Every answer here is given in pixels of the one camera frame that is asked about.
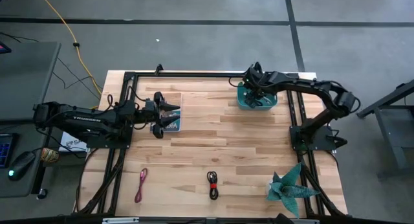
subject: green plant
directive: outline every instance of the green plant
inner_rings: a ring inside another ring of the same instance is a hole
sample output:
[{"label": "green plant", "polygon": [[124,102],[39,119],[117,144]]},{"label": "green plant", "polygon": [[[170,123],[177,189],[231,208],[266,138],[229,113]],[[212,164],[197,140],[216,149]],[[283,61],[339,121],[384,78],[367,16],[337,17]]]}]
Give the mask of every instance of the green plant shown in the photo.
[{"label": "green plant", "polygon": [[270,190],[266,197],[268,201],[282,200],[287,210],[293,213],[297,218],[298,203],[295,198],[306,198],[318,195],[319,192],[305,186],[296,185],[301,170],[301,163],[293,167],[285,176],[280,178],[276,172],[273,175],[273,183],[270,184]]}]

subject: pink cable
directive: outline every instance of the pink cable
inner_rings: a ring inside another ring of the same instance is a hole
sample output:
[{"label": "pink cable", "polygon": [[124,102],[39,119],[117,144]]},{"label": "pink cable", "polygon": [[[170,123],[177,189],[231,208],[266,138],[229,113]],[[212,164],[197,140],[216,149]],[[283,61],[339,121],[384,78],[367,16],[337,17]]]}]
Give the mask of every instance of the pink cable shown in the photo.
[{"label": "pink cable", "polygon": [[138,188],[138,192],[135,195],[135,199],[134,199],[135,203],[139,203],[142,200],[141,189],[142,189],[142,184],[144,184],[145,178],[147,177],[147,174],[148,174],[147,168],[142,169],[142,171],[140,172],[140,186]]}]

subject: teal container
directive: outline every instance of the teal container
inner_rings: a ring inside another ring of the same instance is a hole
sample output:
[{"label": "teal container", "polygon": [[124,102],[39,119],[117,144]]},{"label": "teal container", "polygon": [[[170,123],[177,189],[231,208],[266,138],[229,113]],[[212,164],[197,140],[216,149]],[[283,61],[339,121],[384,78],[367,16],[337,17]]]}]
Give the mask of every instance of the teal container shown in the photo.
[{"label": "teal container", "polygon": [[250,92],[250,90],[243,87],[242,82],[240,82],[237,86],[237,103],[239,104],[239,108],[242,110],[268,111],[270,110],[270,108],[274,107],[278,102],[278,98],[276,95],[266,95],[265,97],[267,99],[262,98],[261,100],[259,100],[262,103],[262,106],[256,106],[255,108],[251,108],[245,103],[245,93]]}]

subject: gray desk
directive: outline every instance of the gray desk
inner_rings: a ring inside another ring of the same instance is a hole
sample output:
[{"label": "gray desk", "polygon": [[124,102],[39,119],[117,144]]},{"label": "gray desk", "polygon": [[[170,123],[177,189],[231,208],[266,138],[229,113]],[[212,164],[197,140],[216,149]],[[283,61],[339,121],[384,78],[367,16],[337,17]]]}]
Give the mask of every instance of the gray desk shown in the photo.
[{"label": "gray desk", "polygon": [[[8,43],[11,53],[0,55],[0,122],[31,120],[33,105],[43,102],[50,77],[58,58],[60,43]],[[33,124],[11,128],[5,133],[18,133],[11,162],[22,152],[49,144],[46,136],[39,134]],[[40,163],[40,153],[19,181],[9,181],[8,169],[0,169],[0,197],[23,197],[36,194],[40,189],[45,168]]]},{"label": "gray desk", "polygon": [[0,54],[0,122],[33,117],[33,104],[43,102],[58,58],[60,43],[8,43]]}]

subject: butcher block table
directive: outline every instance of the butcher block table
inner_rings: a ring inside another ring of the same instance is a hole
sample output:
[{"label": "butcher block table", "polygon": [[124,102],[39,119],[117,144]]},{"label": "butcher block table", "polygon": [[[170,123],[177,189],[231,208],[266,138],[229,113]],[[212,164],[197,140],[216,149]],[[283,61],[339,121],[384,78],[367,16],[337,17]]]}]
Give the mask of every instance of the butcher block table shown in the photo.
[{"label": "butcher block table", "polygon": [[[124,72],[108,71],[100,110],[108,106],[107,95],[119,99]],[[316,74],[300,73],[300,77],[313,79]],[[239,81],[232,79],[233,84]],[[285,91],[278,93],[278,104],[270,111],[242,111],[237,106],[236,88],[227,78],[139,78],[140,98],[152,99],[156,91],[161,91],[171,104],[181,103],[181,129],[165,133],[163,139],[156,139],[148,126],[134,130],[125,157],[116,216],[274,218],[282,213],[294,217],[282,202],[265,199],[265,187],[273,172],[284,175],[298,163],[290,145]],[[317,96],[303,94],[303,98],[308,118],[323,111]],[[102,183],[108,151],[99,149],[88,161],[80,208]],[[324,151],[315,151],[314,156],[321,187],[338,209],[347,213],[334,159]],[[143,168],[148,169],[148,175],[142,201],[137,204],[134,197]],[[208,195],[209,171],[218,176],[219,198],[215,201]],[[110,187],[105,210],[112,191]],[[305,218],[303,199],[297,202],[299,215]],[[314,197],[311,202],[316,212]]]}]

